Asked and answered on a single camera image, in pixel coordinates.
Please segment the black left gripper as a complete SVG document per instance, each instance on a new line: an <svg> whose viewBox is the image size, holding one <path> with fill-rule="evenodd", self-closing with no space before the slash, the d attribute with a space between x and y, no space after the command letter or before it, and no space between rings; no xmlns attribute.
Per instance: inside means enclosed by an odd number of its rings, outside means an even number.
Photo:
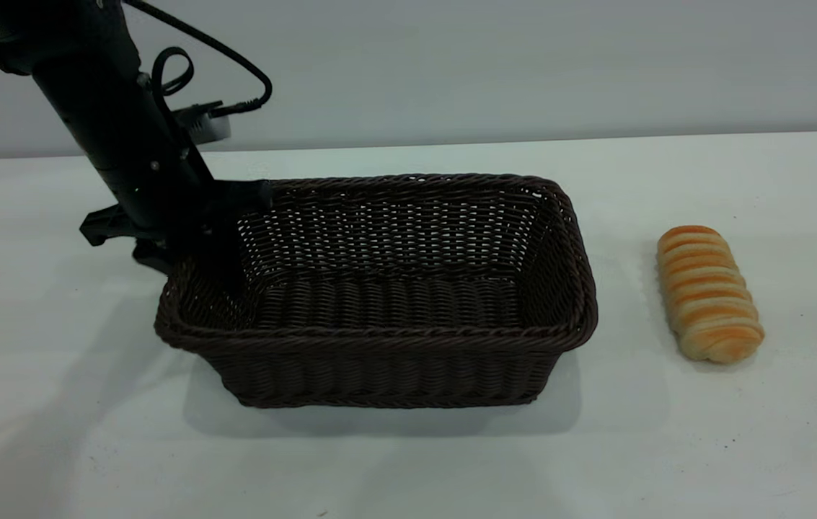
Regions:
<svg viewBox="0 0 817 519"><path fill-rule="evenodd" d="M244 291L238 218L247 211L272 209L267 180L216 179L187 137L151 148L140 139L138 150L115 148L98 137L82 138L82 151L101 175L117 204L92 211L79 227L97 247L108 239L134 237L135 263L169 276L177 255L154 241L192 240L192 260L226 293Z"/></svg>

